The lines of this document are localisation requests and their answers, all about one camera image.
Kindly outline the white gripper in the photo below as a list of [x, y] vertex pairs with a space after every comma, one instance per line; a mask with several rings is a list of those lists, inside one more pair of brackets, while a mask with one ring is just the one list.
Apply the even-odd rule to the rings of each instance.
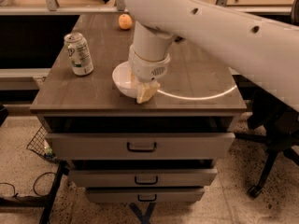
[[133, 74], [140, 81], [136, 84], [136, 101], [143, 104], [160, 89], [160, 83], [156, 80], [166, 75], [170, 64], [170, 55], [167, 54], [163, 60], [158, 62], [146, 61], [137, 55], [134, 46], [131, 45], [128, 63]]

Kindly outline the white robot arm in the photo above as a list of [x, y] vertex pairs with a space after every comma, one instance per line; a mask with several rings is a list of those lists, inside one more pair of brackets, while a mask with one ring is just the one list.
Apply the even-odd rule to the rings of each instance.
[[299, 111], [299, 29], [201, 0], [124, 0], [138, 26], [180, 36]]

